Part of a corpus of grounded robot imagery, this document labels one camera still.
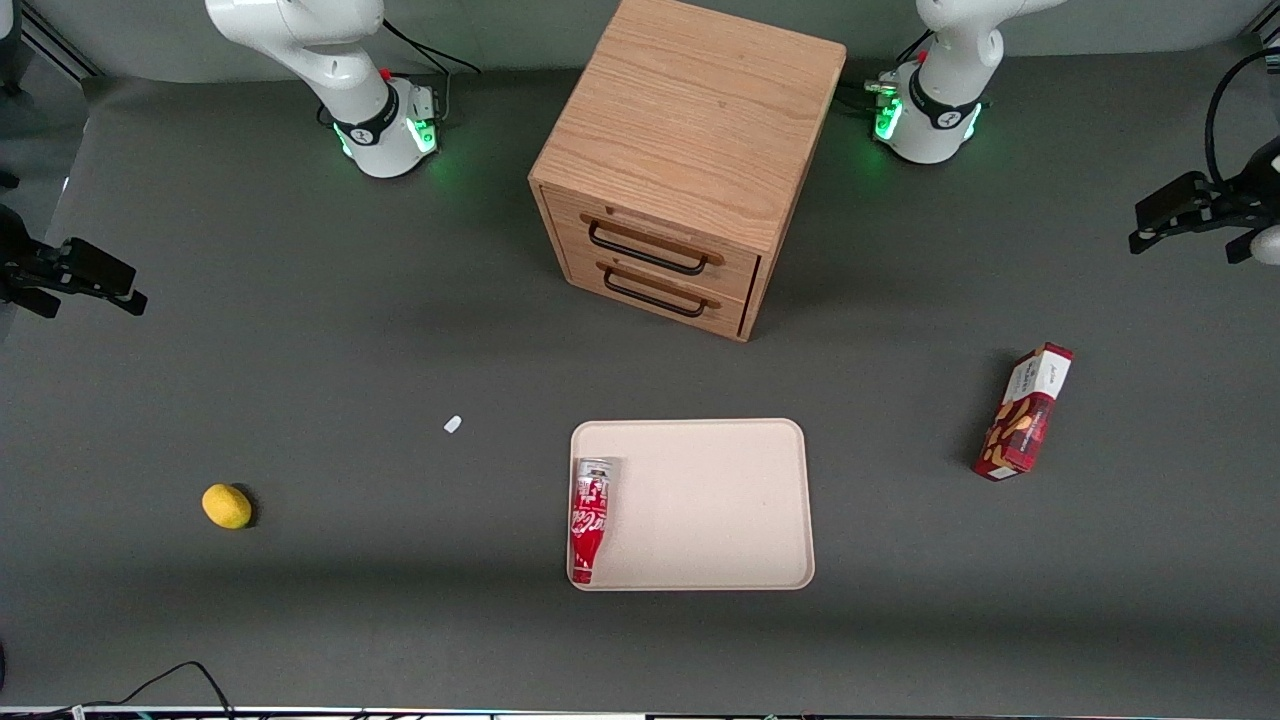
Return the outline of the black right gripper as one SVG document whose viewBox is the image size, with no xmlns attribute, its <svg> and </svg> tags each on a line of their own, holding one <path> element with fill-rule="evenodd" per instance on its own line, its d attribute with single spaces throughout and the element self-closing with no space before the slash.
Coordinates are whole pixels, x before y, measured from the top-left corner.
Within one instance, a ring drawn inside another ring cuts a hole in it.
<svg viewBox="0 0 1280 720">
<path fill-rule="evenodd" d="M 15 304 L 37 316 L 54 319 L 61 301 L 49 290 L 59 281 L 55 265 L 88 287 L 61 290 L 68 296 L 101 299 L 132 316 L 142 316 L 148 297 L 134 287 L 136 269 L 82 238 L 50 246 L 33 238 L 22 218 L 1 205 L 1 291 L 4 304 Z"/>
</svg>

